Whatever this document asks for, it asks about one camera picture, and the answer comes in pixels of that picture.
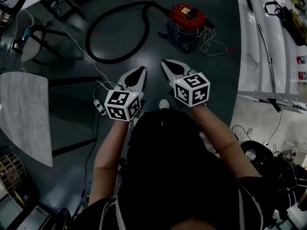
black and white pattern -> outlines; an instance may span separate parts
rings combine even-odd
[[[208,86],[193,90],[192,94],[192,105],[201,103],[207,99],[208,95]]]
[[[180,85],[175,84],[175,95],[178,99],[186,104],[189,104],[189,91],[182,88]]]
[[[110,113],[110,116],[112,118],[117,118],[117,119],[121,119],[121,120],[127,120],[127,117],[126,117],[124,109],[117,108],[117,107],[110,107],[110,106],[107,106],[107,109],[108,109],[108,111]]]
[[[131,102],[130,105],[128,106],[129,117],[132,118],[133,115],[135,115],[140,108],[141,107],[140,107],[139,97],[137,96],[133,100],[133,102]]]
[[[114,91],[113,94],[111,95],[109,101],[108,101],[108,104],[125,105],[129,94],[130,93],[128,93],[128,92]]]
[[[203,85],[207,83],[200,75],[196,74],[183,79],[191,88]]]

dark floor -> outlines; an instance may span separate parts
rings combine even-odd
[[[91,0],[81,6],[86,20],[78,15],[72,15],[63,27],[84,48],[84,40],[89,25],[100,14],[116,6],[139,0]],[[184,2],[202,10],[216,27],[216,40],[225,44],[231,50],[220,56],[207,57],[197,48],[193,52],[184,54],[167,40],[159,38],[157,33],[166,26],[166,18],[156,8],[150,8],[148,17],[150,21],[150,34],[144,46],[133,57],[115,65],[97,63],[99,69],[104,72],[112,82],[117,82],[120,75],[131,68],[145,66],[148,70],[144,100],[146,103],[143,112],[156,110],[159,101],[163,98],[169,100],[172,108],[177,106],[168,92],[170,87],[165,81],[160,68],[162,59],[175,59],[187,63],[196,71],[201,71],[211,82],[211,92],[208,107],[228,125],[231,122],[236,99],[236,90],[240,71],[240,20],[237,0],[154,0],[163,7]],[[61,9],[65,12],[67,5]],[[51,15],[40,4],[29,8],[29,11],[42,21],[49,20]],[[61,30],[59,22],[53,18],[54,30]],[[13,22],[6,32],[7,35],[14,32]],[[112,15],[99,23],[94,29],[91,45],[97,56],[116,58],[129,52],[139,41],[143,34],[143,22],[141,7],[135,7]],[[46,35],[45,40],[65,56],[64,61],[59,61],[46,50],[42,50],[37,59],[48,63],[39,66],[29,62],[25,64],[27,72],[37,73],[48,79],[100,76],[93,64],[83,56],[70,38],[57,35]],[[212,44],[212,52],[222,51],[223,48]],[[0,56],[0,68],[7,71],[18,71],[21,67],[20,56],[16,58],[14,52],[6,57]],[[95,83],[82,83],[56,87],[50,92],[50,128],[52,133],[53,149],[58,149],[82,140],[90,139],[95,134],[95,120],[98,115],[93,105],[93,90]],[[101,102],[106,97],[106,91],[100,88],[95,96]],[[89,192],[92,180],[92,167],[94,155],[100,143],[107,135],[113,121],[107,116],[100,119],[98,144],[89,159],[87,189]],[[74,212],[81,199],[84,187],[84,165],[91,145],[71,151],[55,157],[53,167],[49,168],[18,149],[14,149],[20,157],[28,175],[33,179],[40,191],[40,199],[58,211],[67,207]]]

vacuum hose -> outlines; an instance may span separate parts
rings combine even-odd
[[[130,8],[130,7],[133,7],[133,6],[138,6],[138,5],[144,5],[143,9],[142,9],[142,18],[144,20],[144,24],[145,24],[145,31],[144,31],[144,34],[143,34],[143,37],[141,38],[140,42],[136,45],[136,47],[131,50],[129,53],[119,57],[119,58],[116,58],[116,59],[101,59],[101,58],[98,58],[97,56],[95,56],[91,50],[91,47],[90,47],[90,40],[91,40],[91,35],[92,35],[92,32],[93,32],[93,29],[95,28],[95,26],[105,17],[107,17],[108,15],[110,14],[113,14],[115,12],[118,12],[120,10],[123,10],[123,9],[127,9],[127,8]],[[115,63],[119,63],[123,60],[126,60],[128,59],[129,57],[133,56],[136,52],[139,51],[139,49],[143,46],[143,44],[145,43],[147,37],[148,37],[148,34],[149,34],[149,20],[148,20],[148,17],[147,17],[147,10],[149,9],[149,7],[151,6],[154,6],[156,7],[157,9],[159,9],[162,13],[164,13],[167,17],[169,15],[169,11],[168,9],[165,9],[163,8],[162,6],[160,6],[159,4],[155,3],[154,1],[139,1],[139,2],[133,2],[133,3],[129,3],[129,4],[125,4],[125,5],[121,5],[121,6],[118,6],[116,8],[113,8],[105,13],[103,13],[102,15],[100,15],[94,22],[93,24],[91,24],[90,28],[88,29],[87,31],[87,34],[86,34],[86,39],[85,39],[85,49],[88,53],[88,55],[94,59],[95,61],[97,62],[100,62],[100,63],[104,63],[104,64],[115,64]]]

white cube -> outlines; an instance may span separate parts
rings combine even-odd
[[[174,80],[175,98],[192,107],[209,99],[210,82],[200,72]]]
[[[109,90],[105,108],[109,117],[129,122],[140,110],[141,93]]]

white power adapter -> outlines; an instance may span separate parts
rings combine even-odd
[[[94,105],[95,105],[95,107],[98,109],[98,111],[100,112],[100,114],[101,114],[102,116],[106,115],[105,107],[100,103],[99,100],[95,100],[95,101],[94,101]]]

